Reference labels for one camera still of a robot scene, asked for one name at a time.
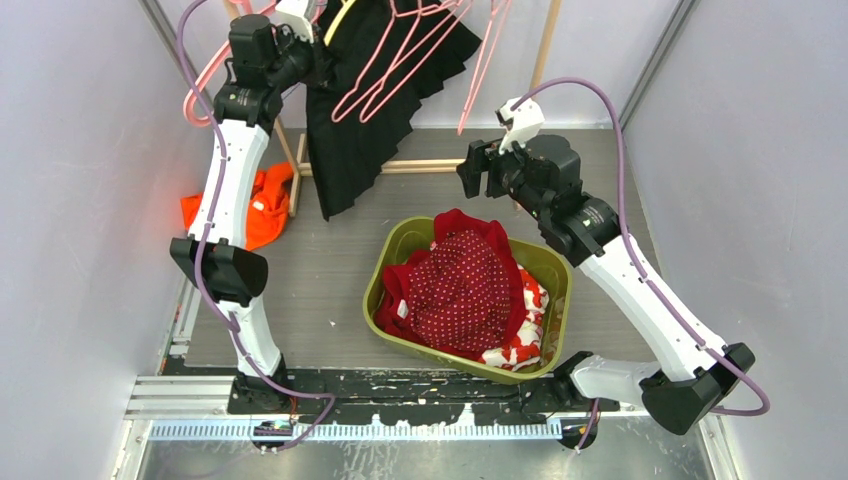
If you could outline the pink hanger of red garment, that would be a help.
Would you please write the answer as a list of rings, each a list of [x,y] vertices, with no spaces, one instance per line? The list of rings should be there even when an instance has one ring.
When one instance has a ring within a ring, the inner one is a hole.
[[[470,118],[474,104],[487,75],[494,51],[504,29],[512,4],[512,0],[490,2],[489,19],[475,63],[472,81],[457,124],[457,134],[462,134],[465,130],[466,124]]]

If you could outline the yellow wooden hanger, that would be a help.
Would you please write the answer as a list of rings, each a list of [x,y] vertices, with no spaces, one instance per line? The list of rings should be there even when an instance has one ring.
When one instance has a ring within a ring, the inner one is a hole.
[[[353,6],[356,3],[357,3],[357,0],[344,0],[342,2],[339,12],[333,18],[329,27],[325,31],[325,35],[324,35],[323,40],[324,40],[324,44],[326,46],[329,46],[331,44],[331,42],[332,42],[333,38],[335,37],[339,27],[341,26],[342,22],[345,20],[345,17],[349,14],[350,10],[353,8]]]

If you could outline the dark red polka dot garment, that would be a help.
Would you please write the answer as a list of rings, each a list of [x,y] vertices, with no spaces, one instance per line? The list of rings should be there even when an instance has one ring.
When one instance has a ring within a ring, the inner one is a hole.
[[[405,270],[400,324],[419,343],[473,361],[503,345],[520,282],[503,235],[449,233],[416,251]]]

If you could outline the black garment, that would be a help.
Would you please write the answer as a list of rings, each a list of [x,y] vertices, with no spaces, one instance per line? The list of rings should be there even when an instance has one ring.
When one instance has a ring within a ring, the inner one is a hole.
[[[482,40],[416,1],[328,2],[329,77],[306,93],[309,161],[324,220],[352,208],[411,133],[424,101],[463,74]]]

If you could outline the pink hanger of dotted garment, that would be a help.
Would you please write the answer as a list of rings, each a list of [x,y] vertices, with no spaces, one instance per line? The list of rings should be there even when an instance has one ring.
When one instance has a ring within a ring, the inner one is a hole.
[[[482,39],[465,25],[472,1],[357,1],[328,47],[335,124],[408,121],[466,71]]]

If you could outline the red poppy floral skirt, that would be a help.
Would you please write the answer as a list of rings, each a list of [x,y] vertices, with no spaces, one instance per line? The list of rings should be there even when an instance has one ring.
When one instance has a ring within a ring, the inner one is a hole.
[[[517,371],[541,361],[543,319],[550,302],[548,291],[523,265],[518,265],[523,282],[526,315],[515,336],[504,346],[482,353],[478,362],[490,367]]]

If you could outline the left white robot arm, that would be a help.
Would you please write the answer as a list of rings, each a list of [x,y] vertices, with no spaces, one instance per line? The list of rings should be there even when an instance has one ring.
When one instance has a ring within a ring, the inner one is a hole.
[[[333,402],[331,393],[298,392],[287,382],[262,298],[268,262],[247,248],[254,180],[282,94],[320,77],[324,45],[306,18],[275,25],[249,14],[231,22],[229,46],[227,79],[207,109],[215,135],[207,183],[187,236],[172,240],[170,254],[229,334],[238,358],[236,399],[269,413],[291,398]]]

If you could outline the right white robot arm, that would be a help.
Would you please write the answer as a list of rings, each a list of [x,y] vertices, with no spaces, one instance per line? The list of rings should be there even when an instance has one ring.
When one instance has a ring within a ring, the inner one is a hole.
[[[457,168],[466,197],[509,196],[527,211],[545,243],[613,300],[655,356],[632,362],[580,351],[555,371],[558,403],[571,411],[595,399],[631,404],[683,435],[716,411],[755,355],[682,304],[622,231],[614,208],[584,191],[580,172],[579,154],[557,135],[507,148],[477,140]]]

